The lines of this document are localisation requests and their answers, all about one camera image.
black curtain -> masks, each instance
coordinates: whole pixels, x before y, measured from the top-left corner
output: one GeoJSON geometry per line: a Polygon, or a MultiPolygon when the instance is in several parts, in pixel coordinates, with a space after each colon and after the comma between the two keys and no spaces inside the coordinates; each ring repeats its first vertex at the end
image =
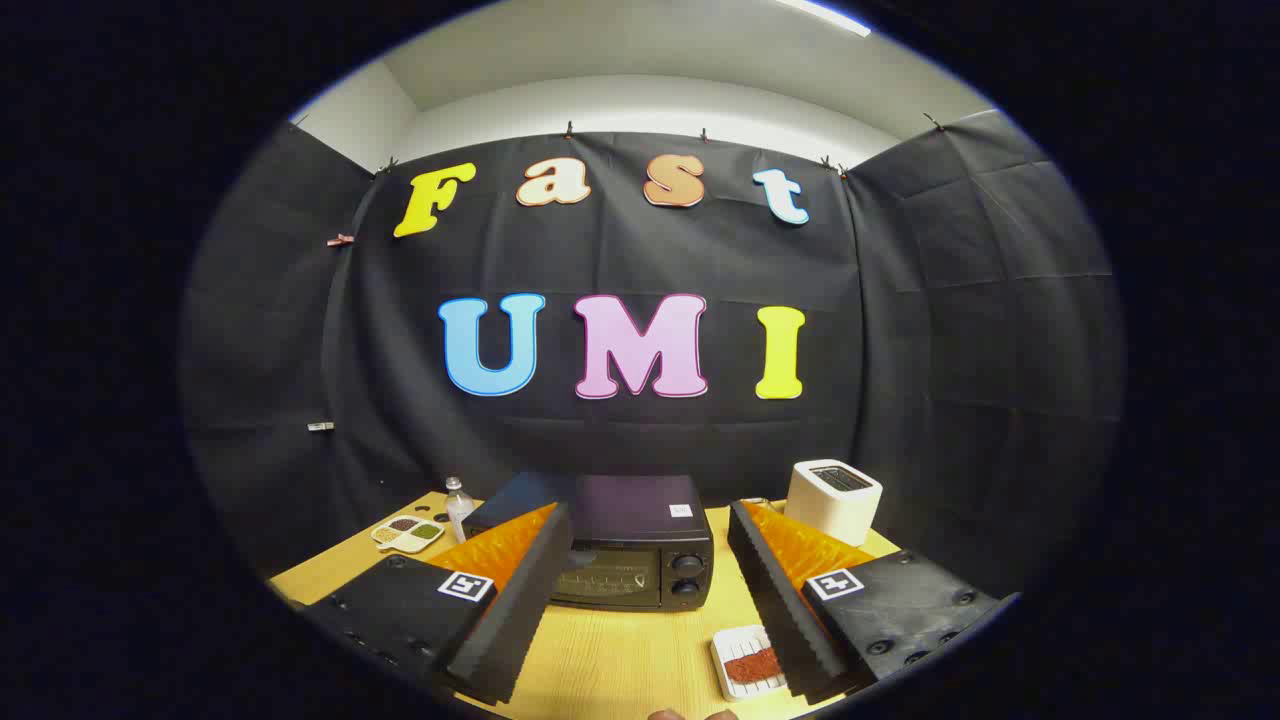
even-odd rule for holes
{"type": "Polygon", "coordinates": [[[228,530],[273,575],[403,502],[338,471],[321,338],[339,255],[372,176],[306,132],[275,133],[191,269],[179,378],[188,442],[228,530]]]}
{"type": "Polygon", "coordinates": [[[448,474],[485,497],[529,469],[689,473],[714,506],[783,497],[794,462],[837,457],[883,483],[878,530],[1004,594],[1061,548],[1120,414],[1101,240],[1053,164],[995,111],[904,142],[847,181],[781,152],[650,133],[503,140],[374,179],[282,132],[212,223],[188,305],[192,447],[264,573],[448,474]],[[662,154],[701,160],[698,205],[645,200],[662,154]],[[525,169],[562,156],[585,163],[591,195],[521,206],[525,169]],[[393,237],[413,177],[462,163],[476,176],[433,211],[438,224],[393,237]],[[773,168],[801,186],[806,224],[771,213],[751,176],[773,168]],[[326,247],[338,232],[355,245],[326,247]],[[479,354],[502,368],[498,304],[517,292],[547,300],[534,378],[502,397],[454,387],[438,307],[485,300],[479,354]],[[594,293],[618,296],[641,328],[666,295],[705,297],[708,392],[579,398],[572,305],[594,293]],[[795,400],[755,396],[767,305],[805,313],[795,400]],[[334,430],[307,432],[317,420],[334,430]]]}
{"type": "Polygon", "coordinates": [[[847,187],[868,338],[850,459],[884,486],[876,527],[987,592],[1023,589],[1066,548],[1121,413],[1102,241],[997,111],[890,149],[847,187]]]}
{"type": "MultiPolygon", "coordinates": [[[[520,470],[691,474],[710,505],[744,495],[781,497],[797,460],[842,456],[861,382],[861,310],[852,223],[838,174],[812,160],[699,138],[649,133],[524,137],[451,150],[397,165],[370,204],[351,249],[337,343],[338,439],[352,474],[376,474],[419,492],[458,474],[480,497],[520,470]],[[695,155],[704,199],[692,208],[650,205],[646,165],[662,154],[695,155]],[[577,204],[525,208],[525,169],[548,158],[586,165],[591,193],[577,204]],[[415,176],[472,163],[475,179],[434,211],[438,225],[393,237],[415,176]],[[751,176],[782,169],[800,183],[804,225],[769,210],[751,176]],[[524,389],[479,397],[444,368],[442,302],[480,297],[480,359],[511,357],[502,297],[536,292],[538,366],[524,389]],[[643,329],[668,293],[695,293],[700,397],[582,400],[584,322],[573,302],[618,296],[643,329]],[[756,310],[805,313],[795,400],[760,400],[764,328],[756,310]],[[424,474],[431,479],[422,486],[424,474]]],[[[659,365],[649,383],[658,377],[659,365]]],[[[620,379],[617,372],[614,379],[620,379]]]]}

toaster oven knob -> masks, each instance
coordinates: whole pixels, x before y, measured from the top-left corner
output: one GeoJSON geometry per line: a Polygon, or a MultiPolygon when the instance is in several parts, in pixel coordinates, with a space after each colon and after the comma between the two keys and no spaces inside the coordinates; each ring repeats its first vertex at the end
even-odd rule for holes
{"type": "Polygon", "coordinates": [[[676,571],[677,578],[692,578],[701,574],[703,559],[696,555],[681,555],[671,561],[671,568],[676,571]]]}

blue letter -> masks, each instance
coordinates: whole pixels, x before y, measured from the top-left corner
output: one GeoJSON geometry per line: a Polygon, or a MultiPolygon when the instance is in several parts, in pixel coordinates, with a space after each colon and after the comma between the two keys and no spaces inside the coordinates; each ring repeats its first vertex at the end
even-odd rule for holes
{"type": "Polygon", "coordinates": [[[449,379],[471,395],[511,395],[529,384],[538,366],[538,311],[547,306],[541,295],[508,295],[498,304],[511,316],[511,363],[500,370],[480,364],[480,315],[489,305],[479,297],[440,305],[444,320],[444,368],[449,379]]]}
{"type": "Polygon", "coordinates": [[[791,202],[791,193],[800,192],[800,184],[787,179],[782,170],[760,170],[751,179],[764,186],[764,199],[769,210],[783,223],[803,225],[809,222],[809,213],[791,202]]]}

red spice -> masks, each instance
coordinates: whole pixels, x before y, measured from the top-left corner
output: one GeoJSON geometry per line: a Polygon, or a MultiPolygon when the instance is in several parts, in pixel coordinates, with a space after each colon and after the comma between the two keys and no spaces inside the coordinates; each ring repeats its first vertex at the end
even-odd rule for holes
{"type": "Polygon", "coordinates": [[[746,657],[730,660],[724,664],[724,673],[735,683],[745,685],[781,675],[782,667],[778,667],[778,656],[773,653],[773,648],[767,647],[746,657]]]}

hand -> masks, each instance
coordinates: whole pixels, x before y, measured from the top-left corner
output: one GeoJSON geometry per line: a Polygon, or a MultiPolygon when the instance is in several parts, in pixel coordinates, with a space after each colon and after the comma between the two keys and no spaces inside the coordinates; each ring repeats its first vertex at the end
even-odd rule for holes
{"type": "MultiPolygon", "coordinates": [[[[675,710],[659,710],[649,715],[646,720],[685,720],[685,717],[675,710]]],[[[707,720],[737,720],[737,715],[732,710],[721,710],[716,715],[709,715],[707,720]]]]}

